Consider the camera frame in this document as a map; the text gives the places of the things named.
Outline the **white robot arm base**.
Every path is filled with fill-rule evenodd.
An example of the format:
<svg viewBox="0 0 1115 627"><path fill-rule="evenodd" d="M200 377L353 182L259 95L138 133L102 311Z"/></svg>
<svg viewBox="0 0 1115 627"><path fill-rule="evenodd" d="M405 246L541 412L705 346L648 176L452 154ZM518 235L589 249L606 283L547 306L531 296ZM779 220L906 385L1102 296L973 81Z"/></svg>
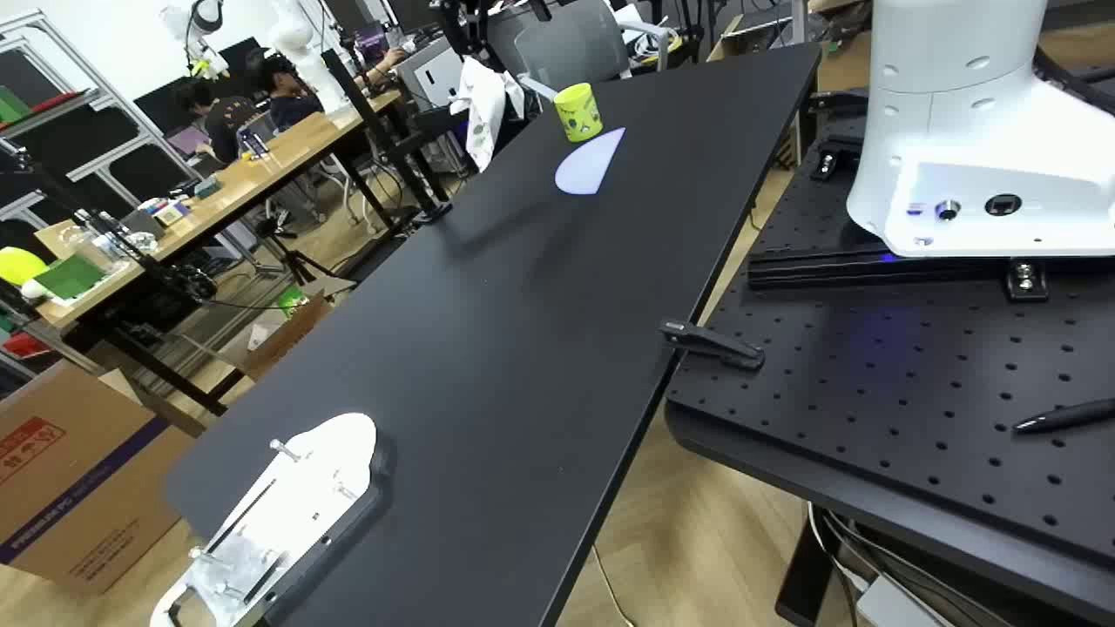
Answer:
<svg viewBox="0 0 1115 627"><path fill-rule="evenodd" d="M848 214L891 253L1115 253L1115 117L1035 73L1046 5L871 0Z"/></svg>

